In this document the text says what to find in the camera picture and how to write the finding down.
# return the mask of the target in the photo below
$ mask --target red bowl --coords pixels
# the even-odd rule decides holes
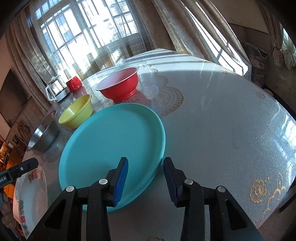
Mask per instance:
[[[111,74],[103,79],[96,90],[103,96],[112,99],[114,102],[120,102],[128,99],[136,92],[138,84],[137,68],[126,68]]]

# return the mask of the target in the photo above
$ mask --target metal screw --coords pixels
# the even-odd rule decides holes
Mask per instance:
[[[218,189],[219,192],[225,192],[226,191],[226,188],[223,187],[223,186],[219,186],[217,189]]]
[[[193,184],[193,181],[191,179],[185,179],[185,184],[187,185],[192,185]]]
[[[101,179],[101,180],[99,181],[99,184],[102,184],[102,185],[105,185],[105,184],[107,184],[107,183],[108,183],[108,180],[105,179],[105,178],[103,178],[103,179]]]
[[[67,188],[66,188],[66,191],[67,192],[72,192],[74,190],[74,187],[73,186],[68,186]]]

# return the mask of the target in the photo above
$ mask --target gold flower pattern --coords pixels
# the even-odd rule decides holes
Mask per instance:
[[[266,196],[266,183],[262,179],[255,180],[250,189],[250,198],[253,203],[261,203]]]
[[[165,239],[159,238],[159,237],[154,237],[150,236],[147,240],[145,241],[165,241]]]
[[[257,179],[253,181],[250,187],[250,199],[253,203],[265,203],[266,209],[262,212],[260,220],[255,220],[254,224],[258,228],[268,217],[268,214],[271,211],[270,204],[277,196],[281,195],[281,192],[285,190],[283,184],[283,176],[279,173],[276,180],[276,188],[270,187],[271,178],[268,177],[266,180]]]

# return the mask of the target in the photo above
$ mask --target metal bowl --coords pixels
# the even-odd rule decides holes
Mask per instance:
[[[59,134],[56,115],[55,110],[41,121],[29,141],[27,151],[45,152],[51,146]]]

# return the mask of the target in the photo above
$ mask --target teal plate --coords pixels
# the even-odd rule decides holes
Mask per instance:
[[[113,211],[148,187],[164,151],[165,130],[153,110],[135,103],[113,105],[91,116],[70,137],[59,163],[59,183],[62,190],[90,186],[126,157],[128,175],[121,201],[108,208]]]

